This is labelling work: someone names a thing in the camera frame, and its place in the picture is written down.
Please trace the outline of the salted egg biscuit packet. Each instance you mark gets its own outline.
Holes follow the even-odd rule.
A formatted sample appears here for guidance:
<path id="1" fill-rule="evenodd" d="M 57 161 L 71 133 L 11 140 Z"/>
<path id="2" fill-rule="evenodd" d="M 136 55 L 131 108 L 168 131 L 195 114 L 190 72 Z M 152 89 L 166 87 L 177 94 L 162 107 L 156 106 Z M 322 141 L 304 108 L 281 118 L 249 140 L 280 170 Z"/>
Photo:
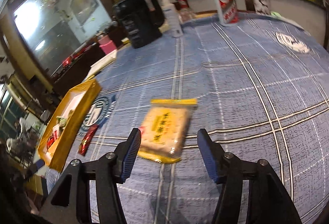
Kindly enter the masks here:
<path id="1" fill-rule="evenodd" d="M 181 160 L 182 147 L 197 99 L 152 99 L 139 130 L 138 156 L 157 163 Z"/>

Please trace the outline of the gold cardboard tray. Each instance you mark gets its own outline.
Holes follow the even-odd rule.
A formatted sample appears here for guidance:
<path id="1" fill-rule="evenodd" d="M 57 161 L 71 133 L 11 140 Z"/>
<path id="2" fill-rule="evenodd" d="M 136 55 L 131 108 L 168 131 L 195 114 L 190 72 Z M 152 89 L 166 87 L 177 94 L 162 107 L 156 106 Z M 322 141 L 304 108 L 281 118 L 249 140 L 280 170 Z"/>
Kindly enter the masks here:
<path id="1" fill-rule="evenodd" d="M 102 87 L 90 79 L 71 88 L 52 115 L 38 145 L 38 155 L 50 169 L 62 172 L 82 121 Z"/>

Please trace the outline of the white patterned paper cup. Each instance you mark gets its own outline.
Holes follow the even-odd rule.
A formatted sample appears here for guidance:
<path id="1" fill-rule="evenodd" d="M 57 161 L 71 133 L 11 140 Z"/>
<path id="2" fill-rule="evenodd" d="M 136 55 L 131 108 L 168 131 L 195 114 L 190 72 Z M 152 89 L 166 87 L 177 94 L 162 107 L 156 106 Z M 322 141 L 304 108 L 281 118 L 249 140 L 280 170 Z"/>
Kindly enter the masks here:
<path id="1" fill-rule="evenodd" d="M 262 15 L 270 15 L 270 0 L 253 0 L 255 12 Z"/>

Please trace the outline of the white red liquor bottle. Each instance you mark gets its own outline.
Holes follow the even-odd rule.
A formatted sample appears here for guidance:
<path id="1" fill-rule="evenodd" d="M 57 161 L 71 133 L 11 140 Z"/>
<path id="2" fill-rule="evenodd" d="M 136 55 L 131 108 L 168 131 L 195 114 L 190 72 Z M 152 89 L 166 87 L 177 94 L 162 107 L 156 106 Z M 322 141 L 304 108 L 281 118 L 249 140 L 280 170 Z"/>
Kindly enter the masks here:
<path id="1" fill-rule="evenodd" d="M 235 0 L 214 0 L 219 22 L 223 26 L 230 26 L 239 21 Z"/>

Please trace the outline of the white spray bottle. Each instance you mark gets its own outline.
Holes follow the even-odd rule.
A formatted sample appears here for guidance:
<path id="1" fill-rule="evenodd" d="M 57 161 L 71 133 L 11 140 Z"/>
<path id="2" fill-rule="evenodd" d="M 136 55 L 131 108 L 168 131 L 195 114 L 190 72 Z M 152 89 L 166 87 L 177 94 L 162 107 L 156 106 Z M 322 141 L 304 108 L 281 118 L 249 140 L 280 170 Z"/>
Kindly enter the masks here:
<path id="1" fill-rule="evenodd" d="M 172 36 L 174 38 L 183 36 L 183 31 L 175 5 L 169 0 L 162 0 L 162 11 L 171 28 Z"/>

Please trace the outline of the blue plaid tablecloth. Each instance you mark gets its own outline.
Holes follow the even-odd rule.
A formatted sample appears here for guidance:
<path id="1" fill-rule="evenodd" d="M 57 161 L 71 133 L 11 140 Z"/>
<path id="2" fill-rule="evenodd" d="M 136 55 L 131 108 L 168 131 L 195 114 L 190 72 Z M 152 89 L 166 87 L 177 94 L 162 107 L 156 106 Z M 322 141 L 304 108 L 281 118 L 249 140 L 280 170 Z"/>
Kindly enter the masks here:
<path id="1" fill-rule="evenodd" d="M 303 223 L 328 203 L 328 52 L 308 32 L 244 14 L 222 27 L 193 20 L 139 49 L 126 47 L 97 76 L 110 113 L 83 162 L 97 160 L 140 127 L 152 99 L 197 100 L 181 160 L 137 158 L 119 195 L 127 223 L 210 223 L 220 187 L 197 146 L 204 128 L 243 160 L 269 161 Z"/>

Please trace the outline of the red candy packet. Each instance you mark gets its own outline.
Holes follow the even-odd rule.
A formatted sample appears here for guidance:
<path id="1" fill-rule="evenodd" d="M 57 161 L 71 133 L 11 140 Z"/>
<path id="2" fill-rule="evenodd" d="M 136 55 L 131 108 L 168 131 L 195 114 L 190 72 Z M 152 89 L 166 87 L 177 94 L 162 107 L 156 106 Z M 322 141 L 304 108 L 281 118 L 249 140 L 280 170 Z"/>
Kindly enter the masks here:
<path id="1" fill-rule="evenodd" d="M 92 125 L 87 133 L 84 135 L 80 145 L 79 145 L 79 148 L 78 148 L 78 154 L 82 155 L 82 156 L 85 156 L 86 155 L 86 152 L 88 150 L 88 147 L 92 141 L 92 138 L 94 137 L 94 134 L 96 133 L 96 131 L 98 130 L 98 125 L 97 124 L 94 124 Z"/>

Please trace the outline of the pink water bottle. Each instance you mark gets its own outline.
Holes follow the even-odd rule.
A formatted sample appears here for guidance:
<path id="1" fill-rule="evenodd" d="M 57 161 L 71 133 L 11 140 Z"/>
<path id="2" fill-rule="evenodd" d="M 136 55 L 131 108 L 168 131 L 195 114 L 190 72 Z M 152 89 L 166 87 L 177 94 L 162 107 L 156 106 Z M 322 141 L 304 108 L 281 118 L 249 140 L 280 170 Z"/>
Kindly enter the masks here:
<path id="1" fill-rule="evenodd" d="M 102 36 L 98 40 L 99 46 L 105 55 L 110 54 L 117 49 L 115 43 L 110 39 L 108 35 Z"/>

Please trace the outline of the black electric kettle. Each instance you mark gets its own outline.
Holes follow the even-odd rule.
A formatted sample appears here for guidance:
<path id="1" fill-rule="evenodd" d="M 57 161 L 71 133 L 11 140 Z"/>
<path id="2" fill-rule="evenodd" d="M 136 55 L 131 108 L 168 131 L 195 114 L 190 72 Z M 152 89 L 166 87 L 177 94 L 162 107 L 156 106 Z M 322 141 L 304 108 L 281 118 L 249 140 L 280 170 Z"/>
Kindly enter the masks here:
<path id="1" fill-rule="evenodd" d="M 113 6 L 133 48 L 144 47 L 162 36 L 165 16 L 158 0 L 121 0 Z"/>

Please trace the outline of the white notebook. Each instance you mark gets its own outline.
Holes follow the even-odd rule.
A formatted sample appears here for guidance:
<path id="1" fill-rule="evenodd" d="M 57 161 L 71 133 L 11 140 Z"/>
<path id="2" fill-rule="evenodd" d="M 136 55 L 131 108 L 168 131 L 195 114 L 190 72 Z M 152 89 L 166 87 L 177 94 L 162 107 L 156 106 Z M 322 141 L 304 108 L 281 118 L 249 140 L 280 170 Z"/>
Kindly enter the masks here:
<path id="1" fill-rule="evenodd" d="M 106 56 L 104 56 L 102 59 L 98 60 L 96 63 L 94 63 L 91 67 L 90 70 L 85 77 L 84 81 L 87 81 L 91 79 L 93 76 L 95 76 L 98 72 L 103 70 L 107 65 L 111 64 L 114 62 L 117 58 L 117 50 L 113 50 Z"/>

